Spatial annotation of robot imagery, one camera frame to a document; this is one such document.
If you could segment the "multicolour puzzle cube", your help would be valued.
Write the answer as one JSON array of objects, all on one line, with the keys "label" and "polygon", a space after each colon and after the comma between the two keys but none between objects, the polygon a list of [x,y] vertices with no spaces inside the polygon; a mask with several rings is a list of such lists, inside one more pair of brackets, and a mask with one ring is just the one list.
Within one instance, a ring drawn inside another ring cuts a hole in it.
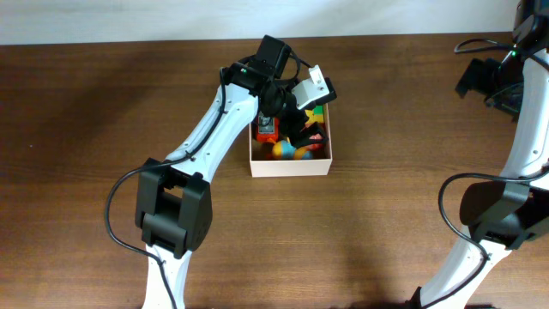
[{"label": "multicolour puzzle cube", "polygon": [[305,114],[308,120],[305,122],[305,126],[309,127],[314,123],[324,125],[324,108],[323,106],[315,106],[313,109],[305,109]]}]

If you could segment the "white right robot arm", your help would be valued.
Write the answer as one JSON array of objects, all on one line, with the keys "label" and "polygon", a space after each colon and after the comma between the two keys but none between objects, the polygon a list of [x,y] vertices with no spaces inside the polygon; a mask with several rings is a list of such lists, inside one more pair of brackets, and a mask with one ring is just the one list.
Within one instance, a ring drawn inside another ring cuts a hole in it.
[{"label": "white right robot arm", "polygon": [[517,123],[514,142],[498,176],[473,179],[460,205],[458,237],[438,273],[406,301],[407,308],[466,308],[493,267],[527,241],[548,232],[548,3],[521,0],[512,41],[468,39],[456,54],[502,50],[502,61],[473,59],[455,90],[476,91],[487,106]]}]

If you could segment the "red toy fire truck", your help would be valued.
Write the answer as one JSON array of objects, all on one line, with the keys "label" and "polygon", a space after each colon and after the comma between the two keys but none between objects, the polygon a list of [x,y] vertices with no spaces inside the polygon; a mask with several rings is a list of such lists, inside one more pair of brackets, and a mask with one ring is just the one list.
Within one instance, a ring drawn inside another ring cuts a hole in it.
[{"label": "red toy fire truck", "polygon": [[255,139],[263,143],[277,143],[279,140],[279,119],[258,113],[256,119]]}]

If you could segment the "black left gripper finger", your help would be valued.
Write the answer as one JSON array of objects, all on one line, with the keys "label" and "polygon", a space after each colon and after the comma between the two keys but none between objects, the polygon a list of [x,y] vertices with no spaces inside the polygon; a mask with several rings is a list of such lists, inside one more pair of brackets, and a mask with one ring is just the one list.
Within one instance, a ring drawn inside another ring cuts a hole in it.
[{"label": "black left gripper finger", "polygon": [[329,138],[323,126],[318,122],[288,134],[289,142],[295,148],[303,148],[314,144],[325,144]]},{"label": "black left gripper finger", "polygon": [[328,89],[328,93],[324,96],[320,97],[319,99],[315,100],[315,104],[317,106],[323,106],[325,104],[328,104],[330,101],[335,100],[337,98],[337,94],[335,92],[335,88],[330,80],[329,77],[325,79],[325,83]]}]

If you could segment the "orange toy duck blue hat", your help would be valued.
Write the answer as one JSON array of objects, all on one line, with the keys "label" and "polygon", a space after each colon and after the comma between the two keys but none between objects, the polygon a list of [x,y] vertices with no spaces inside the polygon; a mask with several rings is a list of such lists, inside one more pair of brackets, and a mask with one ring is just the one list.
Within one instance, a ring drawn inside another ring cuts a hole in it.
[{"label": "orange toy duck blue hat", "polygon": [[278,161],[313,160],[315,158],[315,153],[324,148],[325,144],[322,142],[295,148],[288,139],[282,139],[273,145],[270,156],[272,159]]}]

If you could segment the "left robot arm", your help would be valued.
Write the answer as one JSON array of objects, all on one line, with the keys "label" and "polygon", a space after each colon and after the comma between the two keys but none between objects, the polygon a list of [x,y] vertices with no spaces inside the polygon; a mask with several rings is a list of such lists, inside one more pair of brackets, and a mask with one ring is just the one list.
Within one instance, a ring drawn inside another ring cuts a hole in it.
[{"label": "left robot arm", "polygon": [[296,57],[284,41],[264,36],[255,54],[220,69],[212,105],[185,141],[163,161],[144,163],[135,212],[149,255],[144,307],[184,307],[190,257],[213,220],[212,180],[245,127],[260,116],[277,118],[296,148],[313,144],[314,136],[328,141],[320,124],[305,124],[305,112],[335,100],[335,88],[318,66],[310,66],[304,80],[283,78],[287,61]]}]

